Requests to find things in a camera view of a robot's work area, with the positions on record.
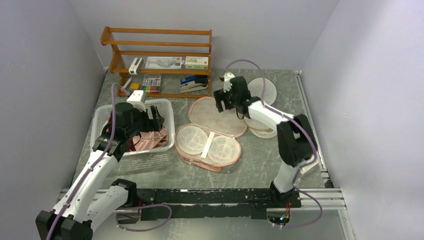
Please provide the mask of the pink satin bra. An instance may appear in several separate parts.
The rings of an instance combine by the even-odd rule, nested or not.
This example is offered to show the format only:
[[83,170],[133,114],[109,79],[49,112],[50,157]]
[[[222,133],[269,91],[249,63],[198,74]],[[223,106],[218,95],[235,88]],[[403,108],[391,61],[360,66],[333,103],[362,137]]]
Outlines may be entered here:
[[169,134],[165,128],[162,128],[160,131],[141,132],[132,141],[134,151],[162,148],[168,145]]

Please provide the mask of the floral peach laundry bag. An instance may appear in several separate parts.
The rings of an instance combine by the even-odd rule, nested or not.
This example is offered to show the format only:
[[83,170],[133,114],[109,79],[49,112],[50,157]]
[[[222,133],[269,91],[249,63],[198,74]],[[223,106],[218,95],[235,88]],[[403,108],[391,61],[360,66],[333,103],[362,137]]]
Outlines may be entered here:
[[175,148],[183,163],[211,172],[235,164],[242,154],[237,138],[247,125],[236,116],[236,110],[218,112],[210,96],[195,100],[188,109],[190,123],[175,133]]

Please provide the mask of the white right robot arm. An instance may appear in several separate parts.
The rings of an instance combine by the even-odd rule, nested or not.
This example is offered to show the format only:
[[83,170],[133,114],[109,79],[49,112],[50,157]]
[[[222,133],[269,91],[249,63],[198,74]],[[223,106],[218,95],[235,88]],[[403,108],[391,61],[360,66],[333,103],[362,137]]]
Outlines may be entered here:
[[240,119],[256,120],[277,134],[282,163],[271,182],[273,191],[269,199],[275,207],[282,207],[288,202],[289,193],[296,188],[301,168],[317,160],[317,143],[310,122],[304,114],[285,113],[252,96],[243,76],[228,72],[219,79],[223,87],[213,93],[219,112],[234,109]]

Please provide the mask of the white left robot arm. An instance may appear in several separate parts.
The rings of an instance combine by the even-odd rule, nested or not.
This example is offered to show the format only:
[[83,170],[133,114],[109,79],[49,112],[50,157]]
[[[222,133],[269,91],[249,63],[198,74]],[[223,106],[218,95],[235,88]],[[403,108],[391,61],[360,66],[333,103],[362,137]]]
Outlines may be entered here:
[[128,102],[112,106],[111,123],[96,139],[87,164],[50,210],[42,210],[35,224],[42,240],[90,240],[97,228],[120,207],[139,206],[136,183],[117,179],[107,192],[93,200],[102,182],[141,132],[159,132],[165,119],[156,106],[142,110]]

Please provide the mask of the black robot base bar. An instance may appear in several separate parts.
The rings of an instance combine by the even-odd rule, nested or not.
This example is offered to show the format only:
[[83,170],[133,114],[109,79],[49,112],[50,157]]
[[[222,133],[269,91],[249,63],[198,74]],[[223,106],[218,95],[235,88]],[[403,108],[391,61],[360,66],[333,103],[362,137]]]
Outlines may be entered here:
[[285,211],[302,206],[298,191],[278,196],[270,188],[139,188],[137,197],[120,206],[118,213],[139,214],[142,221],[238,217],[265,220],[271,209]]

